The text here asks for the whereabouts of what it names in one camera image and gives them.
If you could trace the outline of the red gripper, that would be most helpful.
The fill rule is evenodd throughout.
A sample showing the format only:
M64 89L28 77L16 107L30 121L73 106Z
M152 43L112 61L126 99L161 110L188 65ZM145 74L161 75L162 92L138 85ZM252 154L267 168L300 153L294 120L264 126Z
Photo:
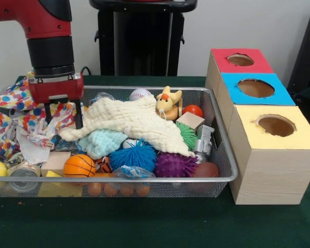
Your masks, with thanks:
M84 94L84 80L80 73L68 77L56 77L49 79L37 79L34 76L28 78L30 94L36 103L44 103L46 122L52 120L50 102L59 99L75 100L75 126L83 128L82 108L80 99Z

